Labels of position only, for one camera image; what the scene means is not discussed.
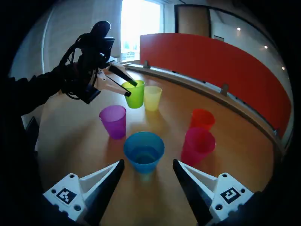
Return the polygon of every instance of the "green cup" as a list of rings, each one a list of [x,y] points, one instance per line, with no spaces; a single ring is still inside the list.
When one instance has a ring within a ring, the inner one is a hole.
[[[144,97],[144,81],[135,80],[137,82],[137,86],[133,86],[129,84],[129,82],[123,83],[121,86],[126,88],[132,94],[130,96],[126,96],[126,102],[130,108],[139,108],[143,105],[143,97]]]

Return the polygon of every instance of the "orange cup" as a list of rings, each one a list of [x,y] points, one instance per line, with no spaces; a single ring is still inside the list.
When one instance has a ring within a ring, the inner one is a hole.
[[[189,128],[202,127],[206,130],[210,130],[215,123],[213,114],[204,109],[194,109],[192,111],[192,117]]]

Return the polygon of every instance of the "red cup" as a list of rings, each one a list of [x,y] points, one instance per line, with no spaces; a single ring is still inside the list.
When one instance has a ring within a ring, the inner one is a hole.
[[[203,127],[206,130],[210,130],[215,123],[213,114],[204,109],[194,109],[192,111],[192,117],[189,128]]]
[[[190,128],[185,135],[181,161],[193,166],[200,162],[215,148],[215,138],[202,127]]]

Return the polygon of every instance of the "purple cup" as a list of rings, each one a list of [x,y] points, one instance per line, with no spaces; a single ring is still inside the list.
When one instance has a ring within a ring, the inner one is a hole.
[[[126,131],[126,110],[120,105],[111,105],[99,113],[99,118],[113,139],[121,139]]]

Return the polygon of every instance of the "blue cup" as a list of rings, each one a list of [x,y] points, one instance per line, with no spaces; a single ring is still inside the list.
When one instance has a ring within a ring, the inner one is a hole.
[[[138,132],[125,142],[124,153],[139,173],[151,173],[164,154],[164,143],[150,132]]]

